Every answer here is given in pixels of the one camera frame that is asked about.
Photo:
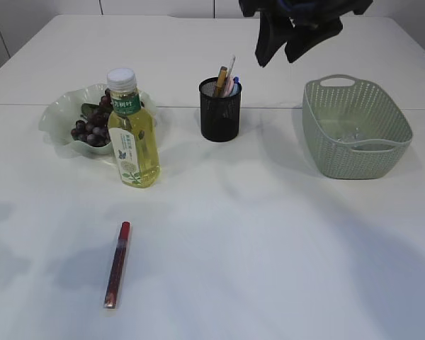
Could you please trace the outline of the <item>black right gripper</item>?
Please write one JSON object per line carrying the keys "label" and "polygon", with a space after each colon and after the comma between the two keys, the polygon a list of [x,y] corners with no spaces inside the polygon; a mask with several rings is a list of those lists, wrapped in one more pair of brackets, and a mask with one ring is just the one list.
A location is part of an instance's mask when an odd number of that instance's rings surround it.
{"label": "black right gripper", "polygon": [[260,13],[255,55],[265,67],[286,44],[285,55],[294,63],[318,44],[343,30],[340,17],[352,12],[363,15],[372,0],[243,0],[239,7],[244,17]]}

